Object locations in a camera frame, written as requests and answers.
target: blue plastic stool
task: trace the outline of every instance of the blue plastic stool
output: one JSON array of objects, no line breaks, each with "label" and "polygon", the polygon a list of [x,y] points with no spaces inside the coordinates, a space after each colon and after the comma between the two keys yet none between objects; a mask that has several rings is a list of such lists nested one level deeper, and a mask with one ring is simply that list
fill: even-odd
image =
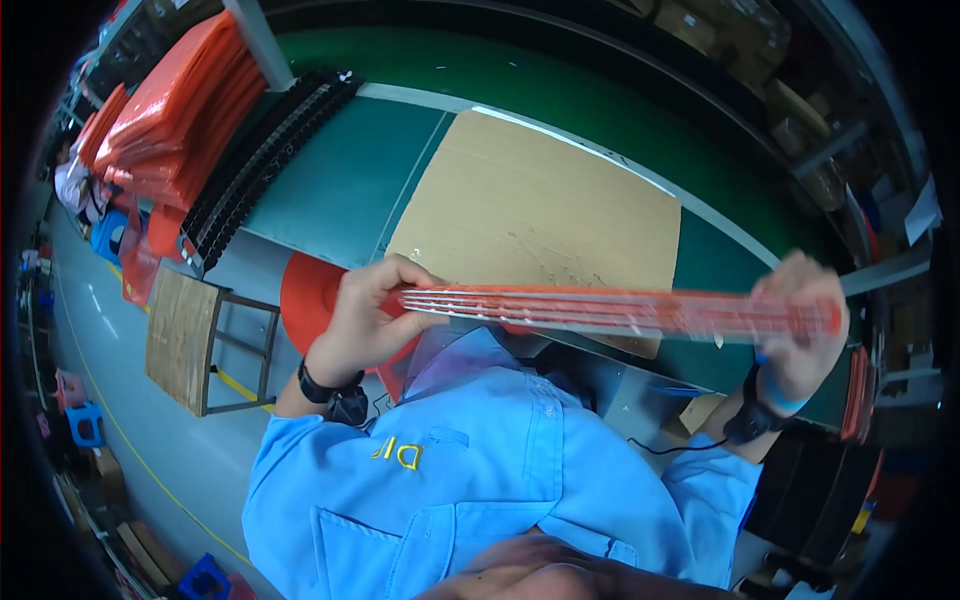
[{"label": "blue plastic stool", "polygon": [[68,408],[64,411],[70,423],[70,435],[77,447],[93,448],[107,445],[103,433],[100,431],[100,407],[92,402],[84,402],[80,406]]},{"label": "blue plastic stool", "polygon": [[[190,600],[227,600],[230,581],[207,552],[186,572],[177,589]],[[211,592],[215,592],[215,595],[208,595]]]},{"label": "blue plastic stool", "polygon": [[103,219],[93,224],[90,232],[90,246],[93,251],[121,268],[120,238],[126,227],[127,215],[119,210],[108,210]]}]

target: black wrist strap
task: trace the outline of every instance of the black wrist strap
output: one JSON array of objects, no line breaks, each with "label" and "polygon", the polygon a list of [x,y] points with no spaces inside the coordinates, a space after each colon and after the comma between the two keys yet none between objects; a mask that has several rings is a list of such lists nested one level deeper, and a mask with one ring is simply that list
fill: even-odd
[{"label": "black wrist strap", "polygon": [[756,376],[760,365],[754,364],[743,380],[743,406],[724,425],[723,433],[735,445],[752,442],[768,431],[781,431],[793,417],[781,417],[761,404],[756,396]]},{"label": "black wrist strap", "polygon": [[363,375],[362,371],[358,371],[347,385],[325,388],[310,377],[306,369],[306,357],[300,361],[300,368],[297,370],[300,391],[306,399],[314,404],[326,404],[330,411],[329,420],[351,427],[359,427],[367,418],[367,395],[360,387]]}]

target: red stool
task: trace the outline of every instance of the red stool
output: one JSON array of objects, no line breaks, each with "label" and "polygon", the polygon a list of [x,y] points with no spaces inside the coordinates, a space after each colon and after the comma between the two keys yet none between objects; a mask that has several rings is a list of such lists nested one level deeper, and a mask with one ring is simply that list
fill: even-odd
[{"label": "red stool", "polygon": [[[301,355],[306,354],[313,341],[330,325],[337,305],[340,278],[346,272],[346,269],[302,252],[290,256],[280,283],[280,318],[287,337]],[[380,308],[394,318],[406,312],[396,300],[387,300]],[[419,340],[420,336],[413,339],[380,367],[389,367],[409,354]]]},{"label": "red stool", "polygon": [[86,402],[86,390],[84,381],[79,375],[72,372],[61,371],[57,369],[57,405],[60,412],[66,412],[68,408],[81,406]]}]

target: pink plastic stool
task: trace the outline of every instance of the pink plastic stool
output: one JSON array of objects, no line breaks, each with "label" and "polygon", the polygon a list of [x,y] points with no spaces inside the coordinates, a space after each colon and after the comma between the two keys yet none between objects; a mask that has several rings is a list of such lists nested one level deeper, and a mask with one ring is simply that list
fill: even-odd
[{"label": "pink plastic stool", "polygon": [[80,376],[57,369],[57,404],[60,412],[64,413],[66,409],[80,406],[84,402],[86,402],[86,390]]}]

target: person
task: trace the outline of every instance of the person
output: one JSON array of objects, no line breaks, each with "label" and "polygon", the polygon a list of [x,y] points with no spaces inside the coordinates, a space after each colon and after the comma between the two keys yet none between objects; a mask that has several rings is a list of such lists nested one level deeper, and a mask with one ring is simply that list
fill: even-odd
[{"label": "person", "polygon": [[[328,329],[276,402],[242,521],[252,563],[280,593],[729,597],[739,526],[779,432],[732,442],[728,423],[745,406],[789,417],[829,374],[850,319],[835,273],[793,252],[756,283],[757,295],[835,300],[841,334],[764,343],[768,360],[750,373],[756,401],[732,391],[689,442],[701,449],[680,453],[662,477],[484,326],[419,357],[448,318],[380,310],[409,284],[442,282],[400,256],[346,273]],[[366,431],[316,403],[336,406],[361,370],[422,332],[400,403]]]},{"label": "person", "polygon": [[61,132],[47,155],[47,166],[53,174],[54,191],[60,203],[86,226],[100,221],[108,209],[108,194],[99,182],[87,173],[77,158],[79,140],[71,131]]}]

